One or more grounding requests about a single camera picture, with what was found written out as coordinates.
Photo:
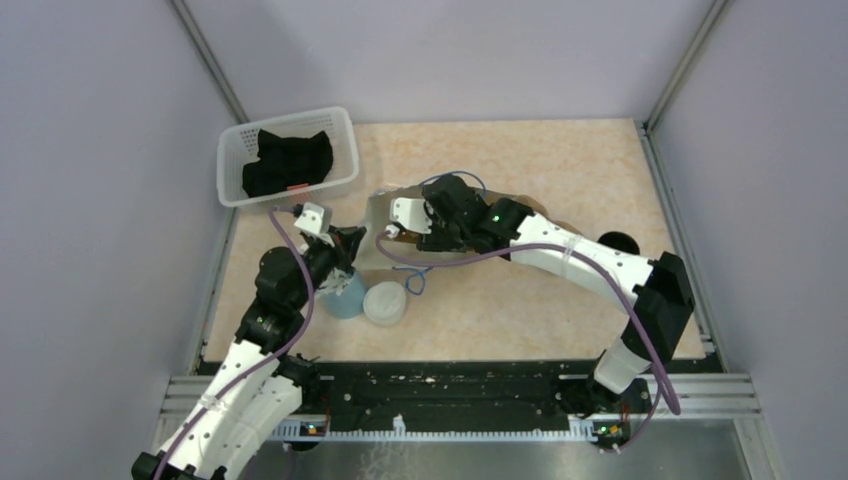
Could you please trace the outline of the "patterned paper gift bag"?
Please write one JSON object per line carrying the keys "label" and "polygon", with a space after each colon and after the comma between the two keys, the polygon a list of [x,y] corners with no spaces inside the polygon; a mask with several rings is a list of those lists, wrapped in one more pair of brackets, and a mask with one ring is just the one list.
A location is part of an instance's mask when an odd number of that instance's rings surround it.
{"label": "patterned paper gift bag", "polygon": [[419,253],[488,253],[508,246],[518,221],[547,209],[526,195],[489,190],[466,170],[416,185],[386,184],[369,196],[365,222],[377,238],[412,245]]}

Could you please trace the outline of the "stack of white lids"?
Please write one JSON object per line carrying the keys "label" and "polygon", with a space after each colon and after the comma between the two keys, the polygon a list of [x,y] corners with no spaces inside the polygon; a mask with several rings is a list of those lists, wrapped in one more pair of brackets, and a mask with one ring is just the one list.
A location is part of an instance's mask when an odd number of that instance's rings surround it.
{"label": "stack of white lids", "polygon": [[385,281],[369,288],[363,299],[366,317],[382,326],[396,325],[403,318],[407,307],[407,292],[397,282]]}

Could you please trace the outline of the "brown pulp cup carrier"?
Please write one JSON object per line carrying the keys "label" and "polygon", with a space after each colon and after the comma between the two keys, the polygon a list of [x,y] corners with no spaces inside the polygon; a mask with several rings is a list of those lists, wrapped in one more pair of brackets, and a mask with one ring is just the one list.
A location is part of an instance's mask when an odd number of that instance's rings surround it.
{"label": "brown pulp cup carrier", "polygon": [[582,235],[582,232],[575,226],[570,223],[562,220],[550,220],[549,223],[552,225],[552,228],[555,230],[563,230],[566,232],[570,232],[571,234]]}

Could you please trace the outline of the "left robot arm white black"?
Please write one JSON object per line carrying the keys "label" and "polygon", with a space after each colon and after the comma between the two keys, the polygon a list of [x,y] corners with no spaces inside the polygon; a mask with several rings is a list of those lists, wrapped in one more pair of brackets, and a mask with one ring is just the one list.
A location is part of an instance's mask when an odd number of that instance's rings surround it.
{"label": "left robot arm white black", "polygon": [[264,253],[256,294],[225,360],[183,424],[155,453],[141,453],[134,479],[236,479],[278,424],[308,413],[321,393],[316,367],[292,346],[302,337],[321,287],[352,273],[363,227],[305,234],[296,248]]}

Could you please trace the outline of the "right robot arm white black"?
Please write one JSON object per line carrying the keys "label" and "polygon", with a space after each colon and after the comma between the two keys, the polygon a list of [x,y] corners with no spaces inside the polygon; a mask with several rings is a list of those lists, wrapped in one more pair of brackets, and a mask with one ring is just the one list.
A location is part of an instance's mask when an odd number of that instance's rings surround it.
{"label": "right robot arm white black", "polygon": [[486,194],[456,175],[423,186],[416,199],[393,201],[390,217],[419,235],[421,251],[495,252],[620,306],[631,320],[586,385],[589,404],[600,412],[614,411],[638,375],[671,359],[694,312],[689,276],[677,255],[644,257],[619,232],[588,240],[520,197]]}

